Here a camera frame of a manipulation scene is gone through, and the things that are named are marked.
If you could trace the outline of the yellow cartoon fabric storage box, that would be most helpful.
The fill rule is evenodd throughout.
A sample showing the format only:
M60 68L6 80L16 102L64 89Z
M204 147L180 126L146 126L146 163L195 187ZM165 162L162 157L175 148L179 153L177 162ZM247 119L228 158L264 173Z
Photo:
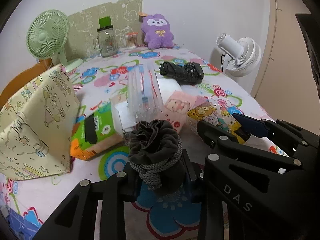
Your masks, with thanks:
M61 64L21 87L1 109L1 173L12 180L68 173L79 106Z

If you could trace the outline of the white cotton pad pack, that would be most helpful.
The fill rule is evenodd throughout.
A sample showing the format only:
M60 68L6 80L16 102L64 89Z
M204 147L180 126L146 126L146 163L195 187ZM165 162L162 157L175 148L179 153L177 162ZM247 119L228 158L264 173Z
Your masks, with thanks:
M152 121L164 111L164 104L180 85L172 79L139 80L128 91L111 98L111 113L117 132L131 132L139 121Z

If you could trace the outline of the clear plastic packet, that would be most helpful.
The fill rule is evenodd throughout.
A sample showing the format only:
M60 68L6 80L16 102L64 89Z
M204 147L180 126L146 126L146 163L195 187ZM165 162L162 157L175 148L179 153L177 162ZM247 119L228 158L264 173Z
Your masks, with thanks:
M163 100L151 64L139 64L129 71L127 103L136 122L151 122L161 113Z

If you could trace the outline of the white standing fan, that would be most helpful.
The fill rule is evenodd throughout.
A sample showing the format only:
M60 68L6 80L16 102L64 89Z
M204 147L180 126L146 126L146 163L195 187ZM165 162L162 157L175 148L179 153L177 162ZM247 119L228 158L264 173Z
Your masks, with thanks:
M260 46L250 37L233 39L222 33L216 40L221 56L222 71L233 77L244 77L260 64L262 52Z

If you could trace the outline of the glass mason jar mug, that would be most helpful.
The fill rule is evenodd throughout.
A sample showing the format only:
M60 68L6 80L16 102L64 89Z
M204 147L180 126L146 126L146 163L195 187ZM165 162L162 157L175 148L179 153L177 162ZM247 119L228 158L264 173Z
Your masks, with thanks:
M102 57L111 57L116 55L118 48L110 16L99 19L99 28L97 29L97 32L100 55Z

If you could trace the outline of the black plastic bag bundle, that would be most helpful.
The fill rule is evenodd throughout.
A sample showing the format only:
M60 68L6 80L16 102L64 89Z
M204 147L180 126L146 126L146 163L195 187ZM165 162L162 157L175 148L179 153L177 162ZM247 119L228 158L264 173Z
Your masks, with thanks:
M204 78L202 67L195 62L188 62L180 66L165 61L160 64L159 73L162 76L176 80L180 85L197 85Z

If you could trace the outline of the yellow bear cartoon pack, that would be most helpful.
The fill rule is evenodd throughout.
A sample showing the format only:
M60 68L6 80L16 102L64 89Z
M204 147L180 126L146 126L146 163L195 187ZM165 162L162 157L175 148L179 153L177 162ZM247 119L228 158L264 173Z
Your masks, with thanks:
M197 124L200 121L234 135L240 144L244 144L251 136L227 109L209 101L198 105L187 113L187 124L196 135L199 135Z

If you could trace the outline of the pink baby tissue pack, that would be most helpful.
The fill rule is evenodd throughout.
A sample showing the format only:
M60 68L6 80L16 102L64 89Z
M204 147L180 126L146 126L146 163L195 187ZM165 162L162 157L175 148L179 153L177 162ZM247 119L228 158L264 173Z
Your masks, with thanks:
M206 102L202 96L193 96L185 92L174 91L164 104L161 113L155 119L168 121L179 133L187 120L187 113L193 108Z

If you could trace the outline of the green desk fan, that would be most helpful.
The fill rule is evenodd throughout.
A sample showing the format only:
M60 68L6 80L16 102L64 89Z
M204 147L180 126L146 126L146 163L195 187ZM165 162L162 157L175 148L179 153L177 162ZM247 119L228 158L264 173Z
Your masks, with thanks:
M27 31L26 45L29 53L39 60L57 56L66 72L83 64L83 59L68 61L65 44L69 35L67 16L59 10L47 10L39 14Z

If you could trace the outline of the green orange tissue pack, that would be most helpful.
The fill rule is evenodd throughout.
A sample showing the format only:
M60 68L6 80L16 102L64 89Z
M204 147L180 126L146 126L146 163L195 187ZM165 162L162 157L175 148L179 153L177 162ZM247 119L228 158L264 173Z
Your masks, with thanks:
M89 160L122 141L119 118L113 116L112 106L108 103L73 126L70 155Z

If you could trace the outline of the floral tablecloth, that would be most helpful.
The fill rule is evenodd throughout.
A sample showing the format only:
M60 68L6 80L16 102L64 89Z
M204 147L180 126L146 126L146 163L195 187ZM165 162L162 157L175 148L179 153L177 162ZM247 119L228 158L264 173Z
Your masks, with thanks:
M198 236L205 146L231 139L280 160L277 123L238 84L187 49L128 50L36 74L1 110L4 238Z

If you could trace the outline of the small toothpick jar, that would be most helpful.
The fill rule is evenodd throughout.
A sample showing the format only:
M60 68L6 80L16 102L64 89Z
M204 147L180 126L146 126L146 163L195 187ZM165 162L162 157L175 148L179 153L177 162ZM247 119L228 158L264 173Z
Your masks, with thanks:
M127 49L135 49L138 47L137 35L138 33L135 32L127 33L125 35Z

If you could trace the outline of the purple plush bunny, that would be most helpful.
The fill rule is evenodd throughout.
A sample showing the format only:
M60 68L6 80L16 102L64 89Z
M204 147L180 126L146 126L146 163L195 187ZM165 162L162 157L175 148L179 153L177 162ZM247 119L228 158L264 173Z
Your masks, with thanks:
M162 14L143 17L141 30L144 34L144 43L149 49L174 46L174 35L170 31L170 23Z

